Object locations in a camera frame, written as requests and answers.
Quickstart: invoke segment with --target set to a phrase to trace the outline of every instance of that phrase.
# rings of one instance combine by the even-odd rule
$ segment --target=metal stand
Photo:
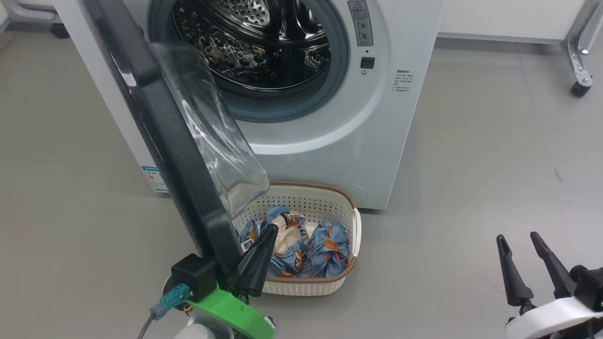
[[[0,0],[4,4],[4,8],[8,14],[10,22],[33,22],[33,23],[49,23],[52,24],[50,32],[59,39],[69,37],[67,29],[58,15],[52,13],[52,6],[27,6],[18,3],[18,0]]]
[[[572,94],[583,97],[593,86],[592,76],[582,62],[581,55],[590,54],[596,35],[603,24],[603,4],[601,0],[585,0],[576,21],[574,21],[567,37],[561,43],[561,49],[566,56],[576,83]]]

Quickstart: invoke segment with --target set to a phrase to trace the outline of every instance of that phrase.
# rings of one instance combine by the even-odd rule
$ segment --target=green bracket
[[[272,339],[274,329],[255,309],[219,288],[201,302],[186,301],[230,326],[249,339]]]

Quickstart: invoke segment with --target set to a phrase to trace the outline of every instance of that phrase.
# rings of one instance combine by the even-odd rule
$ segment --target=blue patterned cloth
[[[268,209],[266,220],[279,226],[280,230],[286,230],[284,232],[292,232],[290,227],[296,227],[299,234],[297,242],[288,242],[282,246],[286,251],[277,253],[275,249],[270,260],[269,276],[334,277],[346,268],[349,244],[341,224],[321,223],[308,239],[306,228],[303,227],[306,218],[291,215],[283,206]],[[255,241],[265,226],[266,221],[258,225],[255,220],[250,220],[239,234],[240,242]]]
[[[334,277],[347,266],[349,243],[339,223],[320,223],[308,241],[305,277]]]

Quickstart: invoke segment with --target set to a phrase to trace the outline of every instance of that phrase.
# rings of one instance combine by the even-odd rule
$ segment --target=brown basket rim
[[[286,284],[329,284],[329,283],[336,282],[336,281],[339,281],[339,280],[345,278],[346,275],[348,275],[352,271],[352,269],[356,265],[357,260],[358,260],[358,257],[356,257],[356,256],[352,257],[352,260],[350,260],[350,263],[347,264],[346,269],[343,272],[341,272],[340,274],[337,274],[334,277],[330,277],[330,278],[299,279],[299,278],[281,278],[281,277],[267,276],[266,281],[267,282],[282,282],[282,283],[286,283]]]
[[[279,180],[279,181],[271,182],[270,184],[272,186],[297,186],[297,187],[316,188],[316,189],[323,189],[326,191],[332,191],[332,192],[335,192],[339,195],[342,195],[344,198],[346,198],[346,200],[350,203],[350,205],[352,205],[352,209],[358,208],[356,203],[354,202],[354,200],[347,193],[340,190],[339,188],[336,188],[336,187],[333,187],[330,185],[324,185],[321,183],[288,181],[288,180]],[[352,271],[352,269],[356,265],[357,260],[358,260],[358,258],[356,256],[352,257],[352,259],[347,264],[346,269],[343,272],[341,272],[340,274],[337,274],[334,277],[330,277],[330,278],[299,279],[299,278],[281,278],[281,277],[267,276],[266,281],[267,282],[280,282],[280,283],[286,283],[286,284],[329,284],[329,283],[336,282],[336,281],[339,281],[339,280],[345,278],[346,275],[348,275]]]

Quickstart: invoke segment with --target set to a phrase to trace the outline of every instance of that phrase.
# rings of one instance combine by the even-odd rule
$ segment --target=white plastic basket
[[[292,214],[306,217],[304,225],[308,235],[312,235],[318,223],[341,223],[350,241],[349,263],[345,270],[332,278],[296,279],[268,277],[264,293],[286,296],[326,296],[335,292],[356,265],[362,221],[353,200],[340,190],[324,185],[300,182],[272,183],[265,196],[257,199],[234,220],[237,230],[243,229],[250,219],[262,221],[266,210],[274,206],[287,207]]]

